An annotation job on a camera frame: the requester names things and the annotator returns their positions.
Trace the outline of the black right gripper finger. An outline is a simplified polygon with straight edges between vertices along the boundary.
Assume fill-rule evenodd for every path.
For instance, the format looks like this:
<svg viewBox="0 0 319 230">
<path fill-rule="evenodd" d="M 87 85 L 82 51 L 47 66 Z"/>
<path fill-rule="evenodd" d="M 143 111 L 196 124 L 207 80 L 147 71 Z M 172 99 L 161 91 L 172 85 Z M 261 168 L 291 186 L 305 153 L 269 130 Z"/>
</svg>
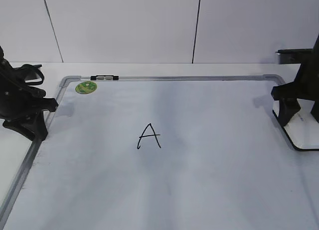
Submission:
<svg viewBox="0 0 319 230">
<path fill-rule="evenodd" d="M 297 100 L 279 100 L 278 122 L 281 127 L 285 127 L 300 109 Z"/>
<path fill-rule="evenodd" d="M 319 101 L 315 101 L 311 109 L 311 114 L 317 122 L 319 122 Z"/>
</svg>

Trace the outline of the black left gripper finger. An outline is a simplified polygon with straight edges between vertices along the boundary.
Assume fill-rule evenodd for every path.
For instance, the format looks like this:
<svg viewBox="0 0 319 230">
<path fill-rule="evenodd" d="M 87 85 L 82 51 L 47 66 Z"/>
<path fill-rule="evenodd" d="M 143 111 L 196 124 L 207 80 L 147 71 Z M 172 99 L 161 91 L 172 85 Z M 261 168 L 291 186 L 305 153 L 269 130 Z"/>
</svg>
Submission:
<svg viewBox="0 0 319 230">
<path fill-rule="evenodd" d="M 5 120 L 2 124 L 2 126 L 6 129 L 13 130 L 27 139 L 33 141 L 34 140 L 34 134 L 28 130 L 26 127 L 22 126 L 20 122 L 18 121 L 7 121 Z"/>
<path fill-rule="evenodd" d="M 42 111 L 26 116 L 23 126 L 24 136 L 30 140 L 45 140 L 48 135 Z"/>
</svg>

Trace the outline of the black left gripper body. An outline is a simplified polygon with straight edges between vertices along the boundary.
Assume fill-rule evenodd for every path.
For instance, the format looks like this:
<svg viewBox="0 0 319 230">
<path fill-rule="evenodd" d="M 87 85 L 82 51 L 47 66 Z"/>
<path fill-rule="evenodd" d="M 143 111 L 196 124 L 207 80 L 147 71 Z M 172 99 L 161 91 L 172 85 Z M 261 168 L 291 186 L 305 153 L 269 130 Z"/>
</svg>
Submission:
<svg viewBox="0 0 319 230">
<path fill-rule="evenodd" d="M 58 103 L 47 98 L 46 91 L 38 86 L 28 86 L 19 79 L 4 51 L 0 50 L 0 117 L 11 121 L 40 111 L 54 112 Z"/>
</svg>

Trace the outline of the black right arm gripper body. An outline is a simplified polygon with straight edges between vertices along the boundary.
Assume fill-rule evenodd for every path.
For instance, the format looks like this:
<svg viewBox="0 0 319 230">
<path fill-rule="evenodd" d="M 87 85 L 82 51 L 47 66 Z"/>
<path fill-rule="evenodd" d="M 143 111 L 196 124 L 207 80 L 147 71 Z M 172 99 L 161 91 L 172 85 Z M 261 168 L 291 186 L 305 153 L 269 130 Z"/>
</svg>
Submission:
<svg viewBox="0 0 319 230">
<path fill-rule="evenodd" d="M 299 64 L 299 70 L 290 83 L 275 86 L 271 91 L 274 100 L 319 99 L 319 40 L 315 41 L 312 53 L 307 62 Z"/>
</svg>

